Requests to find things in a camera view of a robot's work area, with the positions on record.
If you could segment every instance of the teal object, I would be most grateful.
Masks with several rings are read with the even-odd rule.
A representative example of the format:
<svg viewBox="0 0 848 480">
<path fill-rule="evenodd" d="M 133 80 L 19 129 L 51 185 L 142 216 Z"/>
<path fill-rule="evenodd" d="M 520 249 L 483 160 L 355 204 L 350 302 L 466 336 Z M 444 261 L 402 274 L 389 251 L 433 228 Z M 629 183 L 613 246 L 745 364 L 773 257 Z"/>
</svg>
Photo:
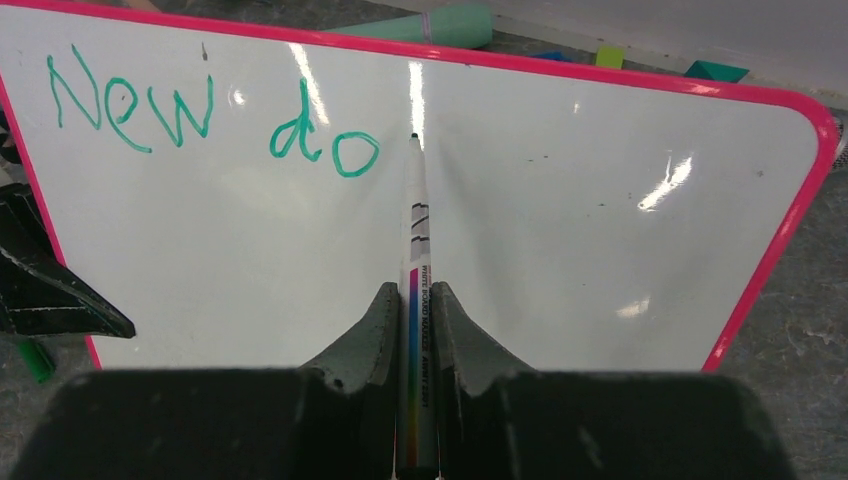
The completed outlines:
<svg viewBox="0 0 848 480">
<path fill-rule="evenodd" d="M 705 62 L 698 60 L 683 74 L 684 77 L 702 78 L 704 80 L 716 80 L 719 82 L 737 83 L 745 77 L 750 70 L 747 68 L 733 67 L 721 63 Z"/>
<path fill-rule="evenodd" d="M 552 50 L 550 52 L 535 53 L 535 54 L 530 55 L 530 56 L 533 57 L 533 58 L 541 58 L 541 59 L 544 59 L 544 60 L 555 60 L 557 62 L 571 63 L 571 62 L 574 61 L 574 60 L 566 57 L 565 55 L 563 55 L 562 52 L 558 52 L 556 50 Z"/>
<path fill-rule="evenodd" d="M 478 48 L 492 41 L 492 12 L 485 5 L 450 5 L 411 17 L 327 30 L 358 37 Z"/>
<path fill-rule="evenodd" d="M 18 344 L 18 351 L 36 382 L 44 383 L 50 380 L 53 372 L 56 371 L 56 365 L 40 343 L 28 338 Z"/>
</svg>

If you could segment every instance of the table surface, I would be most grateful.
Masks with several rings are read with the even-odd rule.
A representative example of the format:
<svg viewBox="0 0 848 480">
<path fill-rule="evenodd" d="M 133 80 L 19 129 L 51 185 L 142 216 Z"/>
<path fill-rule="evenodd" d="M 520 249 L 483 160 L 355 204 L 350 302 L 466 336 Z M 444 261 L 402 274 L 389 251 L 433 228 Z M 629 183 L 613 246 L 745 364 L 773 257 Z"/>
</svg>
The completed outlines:
<svg viewBox="0 0 848 480">
<path fill-rule="evenodd" d="M 181 0 L 166 11 L 325 29 L 403 16 L 363 1 Z M 498 34 L 489 49 L 530 54 L 559 49 L 591 63 L 587 52 Z M 627 62 L 627 68 L 653 70 Z M 774 270 L 720 372 L 750 385 L 772 414 L 802 479 L 844 478 L 848 471 L 848 175 L 825 182 Z M 57 378 L 38 386 L 11 344 L 0 343 L 0 477 L 7 472 L 55 388 L 91 368 L 82 339 L 48 340 Z"/>
</svg>

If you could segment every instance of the green handwriting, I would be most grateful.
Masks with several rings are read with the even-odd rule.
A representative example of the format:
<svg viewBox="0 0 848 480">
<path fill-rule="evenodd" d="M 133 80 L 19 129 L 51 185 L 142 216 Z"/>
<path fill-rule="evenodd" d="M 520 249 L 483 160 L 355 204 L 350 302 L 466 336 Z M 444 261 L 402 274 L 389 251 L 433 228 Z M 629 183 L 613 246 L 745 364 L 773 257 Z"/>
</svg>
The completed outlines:
<svg viewBox="0 0 848 480">
<path fill-rule="evenodd" d="M 309 89 L 306 84 L 306 79 L 300 79 L 300 114 L 294 118 L 294 120 L 290 120 L 274 130 L 274 133 L 271 135 L 271 141 L 268 145 L 268 149 L 271 152 L 271 156 L 274 158 L 283 158 L 288 155 L 289 150 L 294 145 L 294 140 L 297 138 L 298 146 L 300 147 L 300 153 L 306 159 L 311 162 L 317 162 L 321 157 L 321 153 L 323 150 L 318 149 L 314 152 L 309 151 L 309 147 L 306 146 L 306 136 L 310 133 L 315 133 L 315 124 L 312 123 L 312 120 L 309 118 Z M 280 135 L 286 130 L 291 129 L 289 132 L 289 138 L 286 140 L 286 143 L 283 144 L 283 148 L 277 149 L 277 144 L 279 142 Z M 339 144 L 342 140 L 348 140 L 353 138 L 359 138 L 366 141 L 369 145 L 374 147 L 374 153 L 371 155 L 371 158 L 368 160 L 368 163 L 365 164 L 362 168 L 349 172 L 344 169 L 342 166 L 342 160 L 339 156 Z M 380 142 L 378 142 L 374 137 L 368 135 L 365 132 L 345 132 L 336 136 L 335 140 L 333 140 L 333 164 L 336 166 L 336 172 L 339 173 L 342 177 L 345 178 L 354 178 L 362 175 L 367 172 L 374 166 L 374 163 L 377 161 L 377 157 L 380 156 Z"/>
<path fill-rule="evenodd" d="M 62 86 L 65 87 L 65 91 L 68 92 L 68 95 L 71 96 L 71 100 L 74 101 L 77 108 L 79 108 L 82 114 L 85 115 L 85 118 L 88 119 L 88 122 L 91 123 L 91 126 L 94 127 L 95 130 L 100 130 L 100 125 L 103 119 L 100 116 L 100 94 L 97 92 L 97 82 L 94 81 L 94 76 L 91 75 L 91 70 L 88 69 L 88 65 L 85 64 L 85 60 L 82 59 L 82 55 L 80 55 L 79 51 L 77 51 L 77 47 L 71 45 L 71 51 L 74 52 L 74 56 L 77 57 L 77 61 L 79 62 L 85 74 L 88 76 L 88 81 L 91 82 L 91 88 L 94 89 L 94 104 L 97 107 L 97 121 L 95 121 L 94 118 L 91 117 L 91 114 L 88 113 L 88 110 L 86 110 L 85 107 L 82 106 L 82 104 L 77 99 L 77 96 L 74 95 L 73 90 L 71 90 L 71 87 L 69 87 L 67 82 L 65 82 L 65 79 L 62 78 L 61 75 L 59 75 L 59 72 L 57 72 L 55 68 L 53 68 L 53 55 L 47 55 L 47 70 L 50 72 L 50 90 L 53 91 L 53 100 L 56 101 L 56 109 L 58 110 L 57 121 L 59 123 L 59 128 L 62 128 L 64 125 L 62 123 L 62 102 L 59 101 L 59 94 L 56 93 L 56 80 L 58 80 L 59 83 L 61 83 Z"/>
<path fill-rule="evenodd" d="M 339 158 L 339 144 L 342 143 L 342 140 L 347 140 L 349 138 L 361 138 L 371 144 L 374 147 L 374 153 L 371 155 L 371 159 L 368 160 L 368 163 L 365 164 L 364 167 L 359 170 L 355 170 L 353 172 L 348 172 L 342 167 L 342 160 Z M 377 157 L 380 155 L 380 142 L 378 142 L 374 137 L 368 135 L 365 132 L 346 132 L 336 137 L 333 140 L 333 163 L 336 165 L 336 171 L 339 172 L 339 175 L 345 178 L 353 178 L 362 175 L 367 172 L 374 166 L 374 162 L 377 161 Z"/>
<path fill-rule="evenodd" d="M 280 150 L 277 150 L 275 147 L 277 146 L 277 138 L 281 133 L 285 132 L 288 129 L 292 129 L 289 134 L 289 139 L 286 140 L 285 145 Z M 292 144 L 294 144 L 294 139 L 297 137 L 298 146 L 300 146 L 300 153 L 303 154 L 311 162 L 317 162 L 318 158 L 321 157 L 322 150 L 318 149 L 314 152 L 310 153 L 309 148 L 306 146 L 306 134 L 315 132 L 315 124 L 312 123 L 312 120 L 309 119 L 309 90 L 306 87 L 306 79 L 300 79 L 300 115 L 297 116 L 294 120 L 290 122 L 286 122 L 276 130 L 274 130 L 274 134 L 271 135 L 271 155 L 276 158 L 283 158 L 289 153 L 289 149 L 291 149 Z"/>
<path fill-rule="evenodd" d="M 130 106 L 127 107 L 127 110 L 124 112 L 124 114 L 118 115 L 118 118 L 116 119 L 112 118 L 112 109 L 109 108 L 109 93 L 112 91 L 112 87 L 114 87 L 115 85 L 120 85 L 126 88 L 127 91 L 130 92 L 130 95 L 132 95 L 133 97 L 132 103 L 130 103 Z M 106 104 L 106 119 L 109 120 L 109 125 L 112 125 L 112 129 L 115 130 L 115 133 L 117 133 L 119 137 L 121 137 L 121 140 L 123 140 L 124 143 L 126 143 L 138 152 L 152 153 L 152 148 L 142 147 L 141 145 L 133 142 L 126 136 L 126 134 L 120 128 L 118 128 L 118 125 L 124 124 L 127 122 L 127 120 L 130 119 L 130 115 L 132 115 L 132 112 L 138 105 L 138 95 L 136 95 L 135 89 L 132 87 L 132 85 L 130 85 L 130 82 L 124 80 L 123 78 L 112 77 L 112 80 L 109 80 L 109 83 L 106 84 L 106 91 L 103 92 L 103 97 L 105 98 L 104 103 Z"/>
<path fill-rule="evenodd" d="M 156 118 L 159 119 L 159 123 L 165 127 L 165 131 L 168 132 L 168 136 L 171 137 L 171 141 L 174 142 L 174 145 L 177 147 L 183 146 L 183 129 L 180 125 L 180 110 L 185 113 L 186 119 L 194 127 L 194 131 L 197 132 L 202 138 L 206 138 L 209 135 L 209 119 L 212 118 L 212 109 L 215 108 L 215 96 L 213 95 L 213 87 L 214 82 L 212 82 L 212 75 L 206 76 L 206 115 L 203 117 L 203 127 L 197 124 L 197 120 L 194 119 L 194 115 L 191 114 L 188 107 L 186 106 L 183 98 L 180 96 L 180 92 L 174 90 L 174 117 L 177 119 L 177 133 L 174 134 L 174 131 L 171 130 L 171 127 L 168 125 L 168 122 L 165 121 L 165 118 L 162 117 L 162 113 L 159 112 L 159 108 L 156 106 L 156 102 L 153 101 L 153 87 L 147 88 L 147 101 L 150 102 L 150 108 L 153 109 L 153 113 L 156 114 Z"/>
<path fill-rule="evenodd" d="M 91 82 L 91 88 L 94 93 L 94 101 L 95 107 L 97 109 L 97 120 L 94 119 L 94 116 L 86 110 L 85 107 L 82 106 L 79 99 L 71 87 L 68 86 L 68 83 L 56 71 L 53 66 L 53 56 L 47 56 L 47 70 L 50 74 L 50 89 L 53 92 L 53 100 L 56 102 L 56 109 L 58 111 L 57 114 L 57 122 L 59 124 L 59 128 L 64 127 L 64 122 L 62 118 L 62 102 L 59 99 L 59 94 L 56 91 L 56 82 L 58 82 L 62 87 L 65 88 L 65 91 L 71 97 L 71 100 L 76 104 L 77 108 L 85 115 L 85 118 L 91 123 L 91 126 L 94 127 L 95 130 L 100 130 L 100 126 L 102 125 L 102 115 L 100 111 L 100 92 L 97 88 L 97 82 L 94 80 L 94 75 L 91 73 L 91 70 L 88 68 L 85 60 L 82 57 L 82 54 L 77 50 L 75 45 L 71 45 L 71 51 L 74 56 L 77 58 L 80 66 L 85 72 L 86 76 L 88 76 L 88 80 Z M 112 113 L 112 89 L 115 87 L 122 87 L 129 93 L 131 97 L 131 101 L 129 106 L 126 107 L 126 110 L 121 115 L 115 117 Z M 186 119 L 188 119 L 191 126 L 194 130 L 202 137 L 206 138 L 209 135 L 209 121 L 212 118 L 212 111 L 214 110 L 214 82 L 212 80 L 211 75 L 206 76 L 206 115 L 203 117 L 203 126 L 197 123 L 194 115 L 189 111 L 188 106 L 186 106 L 185 101 L 183 101 L 180 92 L 174 90 L 174 118 L 175 118 L 175 127 L 171 128 L 165 118 L 162 116 L 162 112 L 159 111 L 159 107 L 156 105 L 156 102 L 153 100 L 153 87 L 148 87 L 147 89 L 147 101 L 150 104 L 150 109 L 153 110 L 153 113 L 156 115 L 156 118 L 159 119 L 159 123 L 162 124 L 162 127 L 165 129 L 165 132 L 171 138 L 171 141 L 174 142 L 174 145 L 177 148 L 183 146 L 184 138 L 183 138 L 183 130 L 182 123 L 180 121 L 180 112 L 185 115 Z M 139 143 L 131 140 L 126 133 L 124 133 L 121 125 L 127 123 L 130 120 L 130 117 L 135 112 L 138 107 L 138 94 L 136 93 L 135 87 L 125 78 L 122 77 L 112 77 L 107 83 L 106 88 L 103 92 L 103 104 L 104 109 L 106 110 L 106 120 L 109 121 L 109 125 L 112 126 L 112 130 L 115 131 L 115 134 L 120 138 L 124 143 L 126 143 L 130 148 L 137 152 L 141 153 L 153 153 L 153 149 L 151 147 L 145 147 L 140 145 Z"/>
</svg>

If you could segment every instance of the whiteboard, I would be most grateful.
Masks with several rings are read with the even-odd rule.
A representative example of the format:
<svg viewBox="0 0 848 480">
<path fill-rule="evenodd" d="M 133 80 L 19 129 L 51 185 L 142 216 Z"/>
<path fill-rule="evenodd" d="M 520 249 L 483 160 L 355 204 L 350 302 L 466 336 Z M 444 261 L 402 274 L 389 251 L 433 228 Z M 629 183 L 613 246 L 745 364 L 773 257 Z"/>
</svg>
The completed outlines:
<svg viewBox="0 0 848 480">
<path fill-rule="evenodd" d="M 54 246 L 138 332 L 94 339 L 104 368 L 321 351 L 399 278 L 412 131 L 433 278 L 506 348 L 543 369 L 715 368 L 835 148 L 827 110 L 791 92 L 4 3 L 3 101 Z"/>
</svg>

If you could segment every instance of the whiteboard marker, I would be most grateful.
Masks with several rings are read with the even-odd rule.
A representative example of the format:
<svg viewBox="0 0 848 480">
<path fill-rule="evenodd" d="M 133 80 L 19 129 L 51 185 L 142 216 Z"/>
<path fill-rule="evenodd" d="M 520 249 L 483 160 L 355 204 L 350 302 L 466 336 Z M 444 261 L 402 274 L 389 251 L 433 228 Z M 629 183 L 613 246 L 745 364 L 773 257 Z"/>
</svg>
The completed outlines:
<svg viewBox="0 0 848 480">
<path fill-rule="evenodd" d="M 430 330 L 430 206 L 424 152 L 415 133 L 409 139 L 409 150 L 402 217 L 403 309 L 396 468 L 401 480 L 433 480 L 439 472 L 439 456 Z"/>
</svg>

